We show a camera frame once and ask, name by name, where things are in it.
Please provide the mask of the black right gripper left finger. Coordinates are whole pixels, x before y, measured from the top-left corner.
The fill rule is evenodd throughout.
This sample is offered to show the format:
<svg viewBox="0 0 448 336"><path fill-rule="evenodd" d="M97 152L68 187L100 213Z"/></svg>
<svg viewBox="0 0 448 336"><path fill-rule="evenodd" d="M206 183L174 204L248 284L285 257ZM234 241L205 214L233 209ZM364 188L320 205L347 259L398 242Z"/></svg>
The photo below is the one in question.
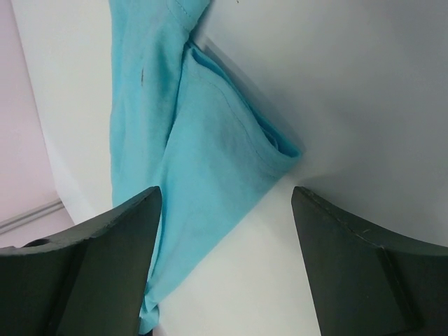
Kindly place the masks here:
<svg viewBox="0 0 448 336"><path fill-rule="evenodd" d="M2 335L137 335L161 213L151 187L23 247L1 250Z"/></svg>

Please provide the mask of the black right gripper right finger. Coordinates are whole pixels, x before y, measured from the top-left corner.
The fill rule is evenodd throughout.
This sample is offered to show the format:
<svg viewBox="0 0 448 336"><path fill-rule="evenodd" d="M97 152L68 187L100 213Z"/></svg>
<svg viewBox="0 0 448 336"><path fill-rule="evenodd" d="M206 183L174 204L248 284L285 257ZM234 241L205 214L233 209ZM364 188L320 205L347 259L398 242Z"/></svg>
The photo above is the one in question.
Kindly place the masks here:
<svg viewBox="0 0 448 336"><path fill-rule="evenodd" d="M303 187L291 205L322 335L446 335L447 248Z"/></svg>

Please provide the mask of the light blue t-shirt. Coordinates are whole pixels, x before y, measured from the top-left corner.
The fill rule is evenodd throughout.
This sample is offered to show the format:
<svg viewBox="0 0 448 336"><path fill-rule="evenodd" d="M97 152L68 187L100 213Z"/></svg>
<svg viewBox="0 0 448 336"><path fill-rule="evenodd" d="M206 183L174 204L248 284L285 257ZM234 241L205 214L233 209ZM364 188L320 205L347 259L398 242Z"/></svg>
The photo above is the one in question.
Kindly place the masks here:
<svg viewBox="0 0 448 336"><path fill-rule="evenodd" d="M207 1L111 1L114 205L157 186L162 211L139 334L159 304L297 163L191 36Z"/></svg>

